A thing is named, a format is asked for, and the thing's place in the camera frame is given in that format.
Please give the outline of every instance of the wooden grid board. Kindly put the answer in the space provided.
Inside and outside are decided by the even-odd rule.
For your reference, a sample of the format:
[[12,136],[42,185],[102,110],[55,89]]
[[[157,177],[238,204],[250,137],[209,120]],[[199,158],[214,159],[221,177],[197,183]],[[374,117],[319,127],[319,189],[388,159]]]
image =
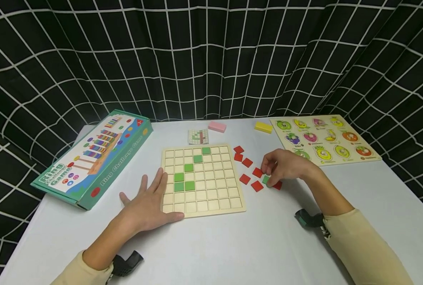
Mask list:
[[284,149],[318,166],[382,159],[340,115],[283,117],[270,121]]
[[168,174],[164,213],[185,218],[245,212],[242,187],[228,144],[190,145],[162,151]]

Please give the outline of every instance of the black fabric backdrop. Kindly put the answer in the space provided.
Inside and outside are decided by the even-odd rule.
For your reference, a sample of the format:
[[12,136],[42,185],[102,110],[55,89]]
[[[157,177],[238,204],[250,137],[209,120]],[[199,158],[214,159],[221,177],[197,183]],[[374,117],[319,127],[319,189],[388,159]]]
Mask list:
[[29,183],[115,108],[341,114],[423,202],[423,1],[0,0],[0,274]]

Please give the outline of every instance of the right hand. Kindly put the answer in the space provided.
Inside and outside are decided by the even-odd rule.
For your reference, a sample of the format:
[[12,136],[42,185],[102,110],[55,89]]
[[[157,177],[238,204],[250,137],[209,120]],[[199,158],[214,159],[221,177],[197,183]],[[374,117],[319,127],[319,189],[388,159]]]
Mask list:
[[289,150],[276,149],[267,153],[261,165],[261,170],[267,175],[271,175],[267,181],[267,186],[274,186],[280,179],[301,178],[317,168],[308,159],[298,156]]

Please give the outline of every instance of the sleeve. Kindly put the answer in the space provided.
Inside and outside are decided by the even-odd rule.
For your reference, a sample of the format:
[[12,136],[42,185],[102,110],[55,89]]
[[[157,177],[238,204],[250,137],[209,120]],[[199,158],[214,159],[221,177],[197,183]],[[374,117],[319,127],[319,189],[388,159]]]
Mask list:
[[104,270],[94,270],[83,261],[82,254],[77,256],[64,268],[51,285],[105,285],[112,274],[113,263]]
[[328,243],[356,285],[412,285],[413,281],[391,247],[354,209],[340,216],[325,216]]

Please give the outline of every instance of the white table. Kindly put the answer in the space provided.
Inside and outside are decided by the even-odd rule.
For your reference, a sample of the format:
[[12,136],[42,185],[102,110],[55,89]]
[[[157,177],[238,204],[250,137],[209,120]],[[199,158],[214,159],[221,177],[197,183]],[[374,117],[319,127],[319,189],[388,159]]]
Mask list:
[[[263,154],[282,146],[275,132],[254,130],[256,121],[269,123],[224,120],[226,133],[209,131],[210,144],[241,145],[260,165]],[[49,284],[122,208],[118,192],[135,196],[142,174],[151,180],[160,167],[161,150],[187,145],[188,129],[206,128],[208,121],[152,125],[154,132],[92,210],[42,200],[0,284]],[[414,283],[423,284],[423,204],[382,161],[322,169],[394,249]],[[251,174],[242,164],[237,171]],[[245,213],[185,219],[134,237],[120,255],[137,250],[145,261],[112,284],[352,284],[319,231],[305,230],[293,216],[302,207],[319,211],[302,181],[284,181],[281,192],[242,188]]]

